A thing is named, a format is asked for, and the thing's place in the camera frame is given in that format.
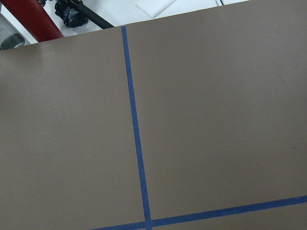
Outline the grey tape roll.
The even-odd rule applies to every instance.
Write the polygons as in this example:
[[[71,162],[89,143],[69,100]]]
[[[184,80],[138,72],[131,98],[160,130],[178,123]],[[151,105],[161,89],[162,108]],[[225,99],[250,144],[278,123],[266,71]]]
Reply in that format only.
[[[16,47],[23,46],[25,44],[25,39],[18,33],[12,34],[5,38],[0,45],[1,50],[12,49]]]

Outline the red bottle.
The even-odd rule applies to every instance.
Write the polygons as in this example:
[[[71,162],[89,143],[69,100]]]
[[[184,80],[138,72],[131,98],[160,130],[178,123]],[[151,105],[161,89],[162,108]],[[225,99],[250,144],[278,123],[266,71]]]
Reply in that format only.
[[[38,42],[63,38],[59,28],[37,0],[2,0],[5,8]]]

